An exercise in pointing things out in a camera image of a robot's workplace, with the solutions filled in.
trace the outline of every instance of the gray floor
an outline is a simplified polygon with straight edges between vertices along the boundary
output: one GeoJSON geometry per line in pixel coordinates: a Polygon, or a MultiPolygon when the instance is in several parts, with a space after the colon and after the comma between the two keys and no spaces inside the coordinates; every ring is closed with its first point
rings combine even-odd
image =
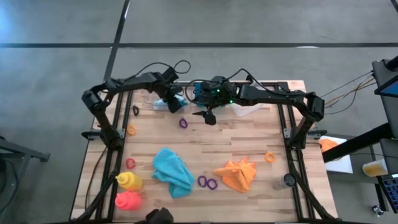
{"type": "MultiPolygon", "coordinates": [[[[2,1],[0,43],[112,42],[122,5],[122,0],[2,1]]],[[[121,41],[398,42],[397,21],[390,0],[133,1],[121,41]]],[[[16,223],[68,219],[87,145],[80,133],[93,121],[80,96],[101,83],[110,51],[0,49],[0,135],[52,154],[48,163],[31,162],[12,207],[16,223]]],[[[397,53],[395,48],[119,49],[112,77],[130,76],[155,61],[185,59],[192,71],[181,80],[228,76],[244,67],[262,80],[304,80],[307,90],[322,94],[370,71],[373,60],[397,53]]],[[[373,89],[360,91],[349,110],[326,116],[318,127],[356,135],[385,122],[373,89]]],[[[372,185],[333,180],[331,188],[340,218],[395,223],[393,213],[377,218],[370,211],[377,204],[372,185]]]]}

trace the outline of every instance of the wooden tabletop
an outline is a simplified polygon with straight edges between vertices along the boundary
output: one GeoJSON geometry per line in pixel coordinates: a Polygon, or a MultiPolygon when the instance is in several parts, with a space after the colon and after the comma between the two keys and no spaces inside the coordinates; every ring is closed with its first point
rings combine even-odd
{"type": "MultiPolygon", "coordinates": [[[[303,90],[303,81],[288,81],[291,90],[303,90]]],[[[119,127],[123,120],[126,95],[122,103],[119,127]]],[[[152,103],[158,99],[155,94],[145,90],[134,91],[132,105],[140,109],[135,117],[130,110],[129,124],[133,124],[137,134],[126,136],[123,163],[121,170],[127,171],[124,161],[134,158],[137,166],[132,171],[143,178],[141,189],[142,209],[139,211],[114,210],[115,222],[134,222],[143,220],[153,209],[168,208],[175,222],[289,222],[297,221],[293,193],[291,189],[274,190],[271,182],[289,172],[284,149],[277,105],[264,104],[259,110],[245,116],[236,116],[231,105],[214,110],[217,124],[205,124],[201,116],[192,115],[200,111],[196,105],[189,105],[172,114],[167,108],[154,111],[152,103]],[[188,128],[178,125],[180,118],[188,121],[188,128]],[[151,177],[154,168],[154,156],[167,147],[182,158],[192,175],[197,178],[205,175],[218,181],[218,188],[210,190],[199,187],[196,182],[191,195],[172,199],[169,185],[151,177]],[[264,154],[273,152],[274,163],[264,160],[264,154]],[[257,175],[249,192],[239,193],[213,175],[213,170],[224,167],[228,160],[240,161],[247,157],[249,162],[256,163],[257,175]]],[[[113,120],[116,98],[107,107],[107,116],[113,120]]],[[[285,117],[289,118],[284,107],[285,117]]],[[[294,108],[297,123],[301,114],[294,108]]],[[[88,182],[96,161],[104,149],[100,140],[91,141],[88,145],[85,163],[76,193],[72,218],[83,213],[88,182]]],[[[303,157],[311,191],[333,216],[337,216],[335,203],[331,194],[328,176],[323,165],[322,153],[316,144],[307,144],[303,157]]],[[[104,158],[100,162],[93,179],[89,194],[90,201],[100,189],[104,167],[104,158]]],[[[110,198],[108,191],[104,214],[108,210],[110,198]]],[[[307,217],[303,192],[300,199],[307,217]]]]}

